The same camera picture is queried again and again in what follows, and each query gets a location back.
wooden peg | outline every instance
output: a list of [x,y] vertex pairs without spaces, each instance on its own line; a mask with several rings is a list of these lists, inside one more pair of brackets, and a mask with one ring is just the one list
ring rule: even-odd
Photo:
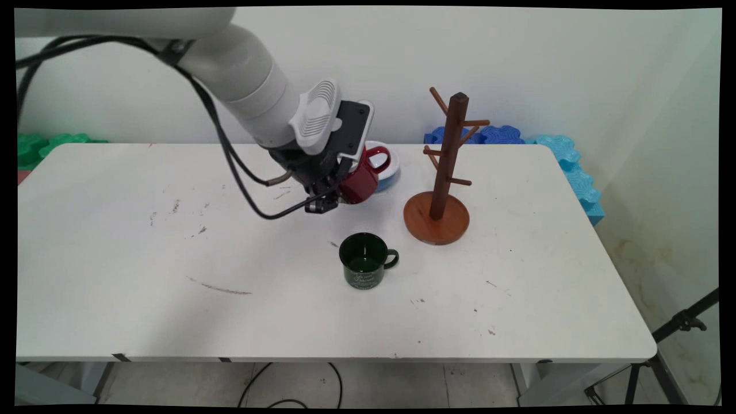
[[491,121],[488,119],[478,121],[460,121],[460,126],[462,127],[485,127],[486,125],[491,125]]
[[442,100],[442,97],[439,95],[439,93],[434,88],[434,86],[429,88],[429,93],[432,94],[432,96],[434,97],[434,100],[437,101],[437,104],[442,109],[442,112],[444,112],[445,115],[447,115],[447,105],[445,105],[445,101]]
[[461,180],[460,178],[450,178],[449,181],[453,184],[461,184],[463,186],[469,186],[473,184],[472,181],[469,180]]
[[442,151],[430,150],[428,147],[425,147],[424,151],[422,152],[426,155],[436,155],[438,157],[442,157]]
[[470,130],[467,134],[465,134],[464,137],[462,137],[462,139],[460,140],[461,147],[462,147],[462,144],[465,144],[465,141],[467,141],[468,139],[470,139],[471,136],[473,136],[473,134],[478,130],[478,128],[480,127],[476,125],[475,127],[472,128],[472,130]]
[[[429,145],[425,145],[424,146],[424,149],[425,150],[429,150]],[[432,154],[428,154],[428,155],[429,155],[429,159],[432,160],[432,164],[434,165],[434,169],[439,168],[439,164],[437,163],[437,158],[435,158],[434,155],[432,155]]]

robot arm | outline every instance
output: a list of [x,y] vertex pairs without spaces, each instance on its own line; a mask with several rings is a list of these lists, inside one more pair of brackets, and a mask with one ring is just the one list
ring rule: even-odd
[[[335,80],[299,95],[261,41],[230,23],[234,7],[153,10],[15,9],[16,36],[129,35],[162,51],[195,40],[177,65],[204,84],[258,145],[311,195],[339,184],[341,161],[357,167],[373,116],[368,101],[342,100]],[[312,202],[323,213],[350,203],[339,190]]]

table leg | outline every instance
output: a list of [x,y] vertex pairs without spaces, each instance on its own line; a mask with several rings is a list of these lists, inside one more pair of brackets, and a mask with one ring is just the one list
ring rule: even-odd
[[[586,387],[620,366],[621,364],[555,364],[555,367],[547,375],[541,376],[536,383],[520,379],[517,374],[517,384],[521,392],[519,405],[539,407],[561,404],[575,392],[583,393]],[[515,369],[514,373],[529,372],[529,368],[526,370],[520,368]]]

tile floor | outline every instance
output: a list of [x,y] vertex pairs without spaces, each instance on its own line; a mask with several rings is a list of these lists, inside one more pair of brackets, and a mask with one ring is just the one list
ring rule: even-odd
[[[102,389],[101,404],[234,407],[246,382],[265,364],[225,362],[115,363]],[[508,364],[337,362],[343,408],[515,407],[517,389]],[[44,373],[63,375],[68,364]],[[622,404],[628,370],[596,390],[607,404]],[[339,384],[326,363],[275,363],[264,371],[243,407],[266,407],[298,399],[310,408],[335,407]],[[666,404],[651,370],[642,369],[636,404]],[[582,393],[563,405],[589,405]],[[298,408],[285,403],[283,407]]]

green enamel mug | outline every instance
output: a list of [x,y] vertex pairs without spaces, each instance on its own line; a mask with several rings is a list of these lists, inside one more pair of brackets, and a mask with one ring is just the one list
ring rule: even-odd
[[[386,263],[389,256],[394,259]],[[383,280],[385,269],[399,262],[399,253],[387,248],[386,243],[375,234],[356,233],[340,245],[340,261],[345,281],[356,289],[368,290]]]

